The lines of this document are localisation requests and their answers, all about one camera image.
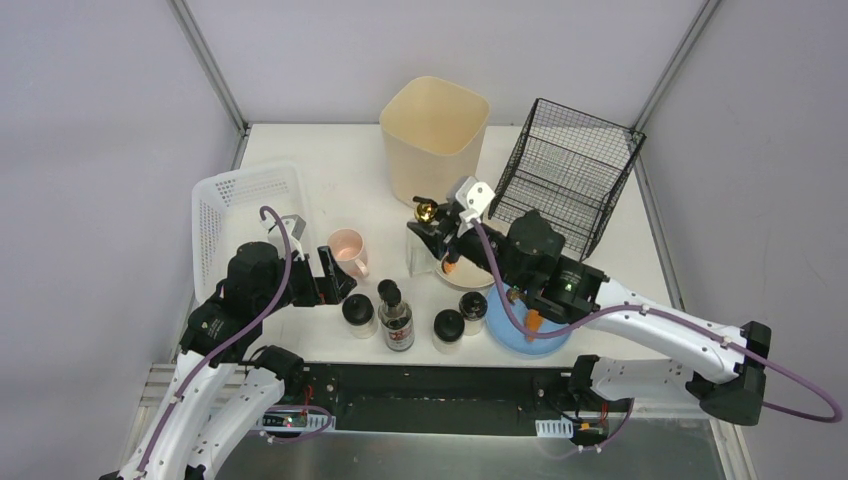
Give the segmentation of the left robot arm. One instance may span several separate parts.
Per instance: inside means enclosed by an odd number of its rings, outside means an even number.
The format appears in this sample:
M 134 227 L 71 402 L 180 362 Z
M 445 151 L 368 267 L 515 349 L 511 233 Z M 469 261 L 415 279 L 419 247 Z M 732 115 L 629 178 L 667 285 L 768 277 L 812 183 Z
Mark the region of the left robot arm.
M 288 307 L 338 305 L 356 287 L 326 246 L 313 275 L 298 251 L 267 242 L 241 245 L 214 293 L 189 316 L 166 394 L 135 452 L 111 479 L 213 479 L 262 415 L 304 384 L 304 361 L 266 346 L 239 390 L 213 404 L 270 314 Z

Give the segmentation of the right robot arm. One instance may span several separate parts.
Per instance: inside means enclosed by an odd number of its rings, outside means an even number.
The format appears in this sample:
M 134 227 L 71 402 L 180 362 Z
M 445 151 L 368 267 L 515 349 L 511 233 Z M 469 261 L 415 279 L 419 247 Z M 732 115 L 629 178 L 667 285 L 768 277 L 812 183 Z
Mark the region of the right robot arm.
M 474 202 L 416 196 L 408 229 L 442 262 L 465 258 L 491 273 L 497 288 L 568 335 L 581 327 L 610 333 L 669 360 L 625 363 L 582 355 L 569 386 L 605 400 L 673 398 L 696 403 L 731 424 L 755 426 L 765 405 L 764 361 L 770 327 L 751 321 L 728 326 L 665 308 L 602 271 L 562 253 L 564 237 L 531 210 L 501 233 L 479 222 Z

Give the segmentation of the soy sauce bottle red label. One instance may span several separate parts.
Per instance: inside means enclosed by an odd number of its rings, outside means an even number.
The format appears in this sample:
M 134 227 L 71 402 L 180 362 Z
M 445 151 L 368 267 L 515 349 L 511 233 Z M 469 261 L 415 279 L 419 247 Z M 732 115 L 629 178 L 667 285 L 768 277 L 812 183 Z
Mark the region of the soy sauce bottle red label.
M 382 324 L 387 347 L 395 352 L 408 350 L 414 343 L 414 325 L 412 309 L 403 298 L 398 305 L 388 306 L 380 299 L 377 310 Z

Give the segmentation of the clear glass bottle gold cap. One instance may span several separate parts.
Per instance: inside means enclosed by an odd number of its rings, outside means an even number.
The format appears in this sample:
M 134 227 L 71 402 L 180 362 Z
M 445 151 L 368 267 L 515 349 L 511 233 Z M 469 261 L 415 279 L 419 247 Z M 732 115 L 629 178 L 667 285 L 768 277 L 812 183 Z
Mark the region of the clear glass bottle gold cap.
M 420 223 L 437 223 L 437 216 L 415 216 L 411 221 Z M 436 259 L 432 257 L 429 251 L 425 248 L 422 241 L 418 239 L 407 228 L 406 234 L 406 264 L 407 270 L 411 276 L 416 276 L 431 272 L 434 269 Z

